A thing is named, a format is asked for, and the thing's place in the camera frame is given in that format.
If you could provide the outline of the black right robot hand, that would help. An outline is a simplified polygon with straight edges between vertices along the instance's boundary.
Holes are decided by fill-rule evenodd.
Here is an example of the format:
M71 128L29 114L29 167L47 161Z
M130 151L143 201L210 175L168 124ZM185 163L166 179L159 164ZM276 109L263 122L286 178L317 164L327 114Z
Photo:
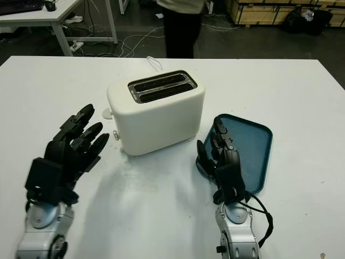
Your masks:
M240 167L240 158L233 137L219 116L213 120L213 129L209 135L212 158L208 157L205 144L197 140L196 165L204 177L217 184L216 169L233 165Z

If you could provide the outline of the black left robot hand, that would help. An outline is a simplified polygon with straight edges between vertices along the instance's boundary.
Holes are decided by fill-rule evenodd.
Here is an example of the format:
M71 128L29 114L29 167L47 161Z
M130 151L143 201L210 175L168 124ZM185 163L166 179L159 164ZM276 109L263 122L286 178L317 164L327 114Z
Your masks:
M77 181L97 164L109 139L108 133L100 133L101 122L85 128L94 111L93 105L88 104L70 116L48 143L44 154L46 160L63 167L58 187L62 191L62 202L69 206L78 202L79 195L74 191Z

